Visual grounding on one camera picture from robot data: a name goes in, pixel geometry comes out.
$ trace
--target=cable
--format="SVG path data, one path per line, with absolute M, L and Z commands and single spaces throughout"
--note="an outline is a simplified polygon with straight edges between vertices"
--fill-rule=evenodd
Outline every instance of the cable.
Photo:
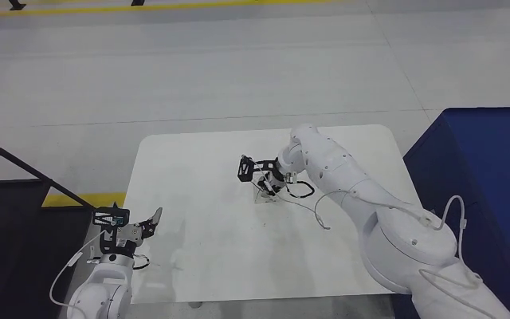
M 144 254 L 133 254 L 133 256 L 135 257 L 138 257 L 138 258 L 145 258 L 145 264 L 141 265 L 141 266 L 134 266 L 133 265 L 133 270 L 141 270 L 147 266 L 149 266 L 151 264 L 151 260 L 149 260 L 149 257 L 147 257 L 146 255 Z
M 259 165 L 259 164 L 257 164 L 257 162 L 255 162 L 255 161 L 254 161 L 251 157 L 248 157 L 248 158 L 249 158 L 252 162 L 254 162 L 254 163 L 255 163 L 255 165 L 257 165 L 257 167 L 258 167 L 258 169 L 259 169 L 259 170 L 261 170 L 261 171 L 262 171 L 262 169 L 261 169 L 260 165 Z M 283 197 L 279 196 L 279 195 L 278 195 L 278 193 L 276 193 L 276 192 L 273 190 L 273 187 L 271 186 L 271 183 L 269 182 L 269 180 L 267 179 L 267 177 L 265 177 L 265 175 L 264 175 L 264 174 L 262 174 L 262 176 L 264 177 L 264 179 L 265 179 L 265 181 L 267 182 L 268 186 L 271 188 L 271 191 L 272 191 L 272 192 L 273 192 L 273 193 L 274 193 L 274 194 L 275 194 L 275 195 L 276 195 L 279 199 L 281 199 L 281 200 L 283 200 L 284 202 L 287 202 L 287 203 L 291 203 L 291 204 L 294 204 L 294 205 L 297 205 L 297 206 L 301 206 L 301 207 L 303 207 L 304 209 L 307 209 L 307 210 L 311 211 L 311 212 L 315 215 L 315 217 L 316 217 L 316 221 L 319 223 L 319 225 L 320 225 L 323 229 L 325 229 L 325 230 L 330 230 L 330 229 L 331 229 L 331 227 L 328 227 L 328 226 L 325 226 L 325 225 L 324 225 L 324 222 L 323 222 L 322 218 L 321 218 L 321 217 L 317 214 L 317 212 L 316 212 L 316 211 L 314 211 L 312 208 L 310 208 L 310 207 L 306 207 L 305 205 L 301 205 L 301 204 L 299 204 L 299 203 L 292 202 L 292 201 L 290 201 L 290 200 L 284 199 Z
M 54 303 L 55 305 L 61 305 L 61 306 L 64 306 L 64 307 L 68 307 L 68 308 L 73 308 L 73 309 L 76 309 L 78 311 L 81 312 L 81 314 L 83 314 L 83 318 L 84 319 L 87 319 L 87 315 L 85 314 L 85 311 L 83 311 L 82 309 L 76 307 L 75 305 L 70 305 L 70 304 L 65 304 L 63 302 L 59 302 L 59 301 L 56 301 L 55 299 L 53 299 L 53 287 L 55 286 L 55 284 L 57 283 L 57 280 L 58 278 L 62 275 L 62 273 L 64 272 L 64 270 L 67 268 L 67 267 L 70 267 L 74 264 L 74 262 L 76 262 L 80 256 L 78 255 L 87 245 L 89 245 L 91 242 L 93 242 L 94 240 L 96 240 L 98 237 L 100 237 L 106 230 L 103 230 L 101 231 L 96 237 L 92 238 L 91 240 L 89 240 L 86 244 L 83 245 L 83 247 L 81 247 L 70 259 L 69 261 L 65 264 L 64 268 L 62 268 L 61 272 L 58 273 L 58 275 L 55 277 L 55 280 L 53 281 L 53 284 L 51 284 L 51 288 L 49 289 L 49 300 L 51 300 L 52 303 Z
M 462 199 L 462 197 L 460 197 L 459 195 L 454 195 L 454 196 L 452 196 L 448 200 L 448 202 L 446 204 L 446 207 L 445 207 L 445 211 L 443 213 L 443 217 L 441 219 L 441 225 L 439 227 L 434 227 L 433 229 L 434 230 L 441 230 L 443 228 L 443 226 L 445 225 L 446 216 L 448 215 L 448 212 L 449 212 L 450 205 L 452 204 L 452 202 L 455 199 L 458 199 L 458 201 L 459 201 L 459 203 L 461 205 L 461 220 L 460 220 L 460 226 L 459 226 L 459 240 L 458 240 L 458 245 L 457 245 L 457 253 L 459 255 L 459 260 L 461 261 L 462 267 L 465 270 L 466 277 L 467 277 L 468 281 L 470 281 L 472 283 L 472 285 L 466 285 L 465 283 L 458 282 L 456 280 L 453 280 L 451 278 L 447 278 L 447 277 L 445 277 L 445 276 L 443 276 L 441 274 L 438 274 L 436 272 L 433 272 L 433 271 L 430 271 L 430 270 L 426 270 L 426 269 L 420 269 L 420 270 L 418 270 L 418 272 L 420 273 L 420 275 L 425 280 L 428 281 L 428 283 L 430 283 L 432 286 L 434 286 L 436 289 L 438 289 L 439 291 L 441 291 L 442 293 L 444 293 L 448 297 L 451 297 L 455 301 L 460 302 L 462 305 L 465 305 L 465 306 L 467 306 L 467 307 L 469 307 L 471 309 L 474 309 L 477 312 L 482 313 L 482 314 L 484 314 L 485 316 L 487 316 L 489 318 L 496 319 L 496 317 L 494 317 L 492 314 L 486 312 L 485 310 L 483 310 L 481 308 L 476 307 L 475 305 L 467 302 L 466 300 L 464 300 L 462 298 L 459 298 L 459 297 L 453 295 L 448 290 L 440 287 L 437 283 L 433 282 L 430 278 L 425 276 L 425 274 L 431 274 L 434 277 L 441 278 L 441 279 L 443 279 L 443 280 L 445 280 L 447 282 L 453 283 L 454 285 L 463 287 L 465 289 L 477 289 L 479 287 L 480 283 L 482 282 L 482 279 L 481 279 L 480 275 L 475 273 L 475 272 L 473 272 L 473 271 L 471 271 L 471 269 L 468 268 L 467 265 L 465 264 L 464 258 L 462 257 L 462 238 L 464 237 L 464 229 L 467 226 L 467 220 L 465 219 L 464 200 Z
M 446 296 L 451 297 L 451 298 L 452 298 L 452 299 L 454 299 L 455 301 L 460 302 L 462 305 L 465 305 L 466 307 L 469 307 L 469 308 L 471 308 L 471 309 L 473 309 L 473 310 L 476 310 L 477 312 L 482 313 L 482 314 L 484 314 L 485 316 L 487 316 L 487 317 L 489 317 L 489 318 L 491 318 L 491 319 L 496 319 L 496 317 L 494 317 L 492 314 L 488 313 L 487 311 L 485 311 L 485 310 L 483 310 L 483 309 L 481 309 L 481 308 L 476 307 L 475 305 L 473 305 L 473 304 L 471 304 L 471 303 L 467 302 L 467 301 L 466 301 L 466 300 L 464 300 L 464 299 L 461 299 L 461 298 L 459 298 L 459 297 L 457 297 L 457 296 L 455 296 L 455 295 L 451 294 L 448 290 L 446 290 L 446 289 L 444 289 L 444 288 L 440 287 L 438 284 L 436 284 L 435 282 L 433 282 L 430 278 L 428 278 L 427 276 L 425 276 L 425 273 L 432 274 L 432 275 L 434 275 L 434 276 L 436 276 L 436 277 L 439 277 L 439 278 L 441 278 L 441 279 L 445 279 L 445 280 L 446 280 L 446 281 L 448 281 L 448 282 L 453 282 L 451 279 L 445 278 L 445 277 L 441 276 L 440 274 L 435 274 L 435 273 L 433 273 L 433 272 L 430 272 L 430 271 L 428 271 L 428 270 L 424 270 L 424 269 L 420 269 L 420 270 L 418 270 L 418 272 L 420 273 L 420 275 L 421 275 L 422 277 L 424 277 L 424 279 L 425 279 L 425 280 L 427 280 L 427 281 L 428 281 L 428 282 L 429 282 L 432 286 L 434 286 L 436 289 L 438 289 L 439 291 L 441 291 L 442 293 L 444 293 Z
M 295 198 L 295 199 L 306 199 L 307 197 L 312 196 L 312 195 L 316 192 L 316 189 L 315 189 L 315 188 L 313 188 L 313 186 L 312 186 L 312 185 L 310 185 L 309 183 L 307 183 L 307 182 L 305 182 L 305 181 L 303 181 L 303 180 L 298 180 L 298 181 L 296 182 L 296 184 L 303 184 L 303 185 L 306 185 L 306 186 L 310 189 L 310 192 L 309 192 L 309 193 L 307 193 L 307 194 L 305 194 L 305 195 L 294 195 L 294 194 L 290 191 L 290 189 L 288 189 L 288 184 L 287 184 L 287 183 L 285 183 L 285 188 L 287 188 L 287 192 L 288 192 L 288 194 L 289 194 L 289 195 L 291 195 L 291 196 L 292 196 L 293 198 Z

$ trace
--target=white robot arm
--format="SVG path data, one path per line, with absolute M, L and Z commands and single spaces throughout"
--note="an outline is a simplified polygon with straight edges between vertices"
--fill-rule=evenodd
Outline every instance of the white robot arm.
M 134 267 L 135 249 L 142 245 L 143 240 L 155 233 L 163 209 L 160 207 L 148 220 L 128 224 L 129 210 L 114 207 L 99 207 L 94 210 L 92 222 L 101 226 L 100 237 L 102 257 L 95 258 L 91 250 L 91 258 L 87 263 L 96 264 L 87 280 L 74 292 L 69 304 L 53 299 L 53 287 L 62 271 L 55 278 L 49 291 L 50 299 L 68 307 L 68 319 L 123 319 L 131 304 L 131 277 L 133 270 L 145 268 L 150 260 L 146 259 L 143 266 Z M 68 265 L 71 266 L 81 256 L 78 251 Z
M 289 146 L 274 161 L 244 156 L 239 179 L 251 181 L 253 171 L 269 171 L 258 186 L 276 196 L 293 176 L 306 171 L 355 224 L 368 273 L 389 290 L 412 294 L 421 318 L 510 318 L 480 276 L 464 264 L 461 250 L 460 258 L 455 257 L 457 240 L 444 220 L 396 199 L 315 126 L 294 128 Z

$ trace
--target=gray floor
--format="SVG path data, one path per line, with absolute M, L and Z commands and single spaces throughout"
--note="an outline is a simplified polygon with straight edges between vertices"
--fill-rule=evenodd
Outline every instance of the gray floor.
M 383 124 L 404 154 L 444 108 L 510 104 L 509 8 L 349 0 L 2 17 L 0 145 L 80 193 L 126 191 L 151 134 Z M 0 178 L 21 177 L 0 163 Z M 362 296 L 137 305 L 130 314 L 168 316 L 391 311 L 386 297 Z

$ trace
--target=table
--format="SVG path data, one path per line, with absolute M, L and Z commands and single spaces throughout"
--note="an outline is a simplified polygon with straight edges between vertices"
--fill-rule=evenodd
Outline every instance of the table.
M 420 203 L 388 128 L 320 132 L 343 145 L 392 194 Z M 313 214 L 297 205 L 256 204 L 253 185 L 237 179 L 241 154 L 274 159 L 288 144 L 289 133 L 157 135 L 142 141 L 124 207 L 131 211 L 131 223 L 150 217 L 158 207 L 163 216 L 155 236 L 137 250 L 158 265 L 134 273 L 132 303 L 390 292 L 365 271 L 356 229 L 330 199 L 319 205 L 331 227 L 322 230 Z M 299 179 L 309 182 L 304 173 Z M 313 207 L 321 195 L 316 191 L 296 200 Z

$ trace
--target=small object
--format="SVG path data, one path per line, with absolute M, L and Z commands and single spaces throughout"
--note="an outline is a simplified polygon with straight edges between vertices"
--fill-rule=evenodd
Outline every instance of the small object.
M 295 171 L 291 171 L 290 173 L 285 174 L 285 183 L 294 184 L 297 180 L 297 173 Z

